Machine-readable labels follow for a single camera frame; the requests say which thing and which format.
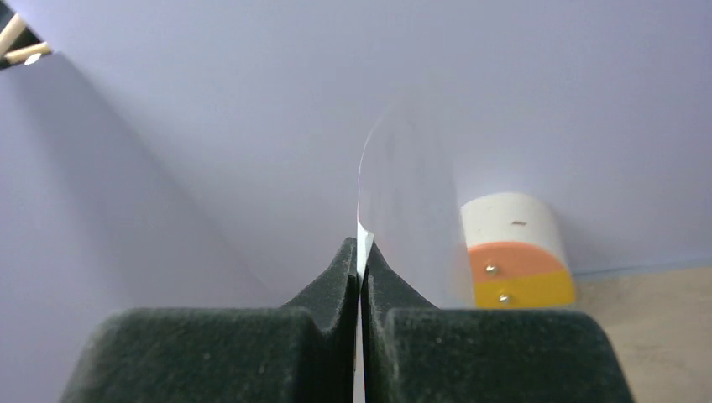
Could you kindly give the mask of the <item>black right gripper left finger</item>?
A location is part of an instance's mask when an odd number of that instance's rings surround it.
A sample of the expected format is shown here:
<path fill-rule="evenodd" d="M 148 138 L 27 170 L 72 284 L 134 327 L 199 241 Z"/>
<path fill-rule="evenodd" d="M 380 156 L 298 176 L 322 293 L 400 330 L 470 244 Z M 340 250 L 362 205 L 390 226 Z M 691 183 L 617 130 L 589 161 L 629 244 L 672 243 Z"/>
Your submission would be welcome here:
<path fill-rule="evenodd" d="M 357 243 L 275 308 L 134 308 L 88 339 L 64 402 L 350 402 Z"/>

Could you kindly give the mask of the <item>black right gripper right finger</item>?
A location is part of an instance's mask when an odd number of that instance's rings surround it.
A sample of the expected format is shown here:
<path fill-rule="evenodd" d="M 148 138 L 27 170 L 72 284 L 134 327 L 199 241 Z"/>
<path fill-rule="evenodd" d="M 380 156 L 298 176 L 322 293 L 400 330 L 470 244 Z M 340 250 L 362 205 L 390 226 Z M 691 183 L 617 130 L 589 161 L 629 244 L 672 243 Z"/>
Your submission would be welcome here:
<path fill-rule="evenodd" d="M 602 327 L 572 310 L 440 309 L 370 251 L 368 402 L 631 402 Z"/>

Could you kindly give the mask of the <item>building and sky photo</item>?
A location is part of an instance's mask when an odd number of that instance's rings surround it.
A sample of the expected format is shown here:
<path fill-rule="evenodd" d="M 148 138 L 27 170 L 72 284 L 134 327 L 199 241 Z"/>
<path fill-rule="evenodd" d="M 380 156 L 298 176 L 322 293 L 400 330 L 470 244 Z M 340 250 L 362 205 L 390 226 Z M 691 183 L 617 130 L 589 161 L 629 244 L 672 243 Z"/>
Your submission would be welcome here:
<path fill-rule="evenodd" d="M 369 402 L 470 402 L 472 277 L 453 171 L 430 111 L 390 104 L 359 163 L 358 271 Z"/>

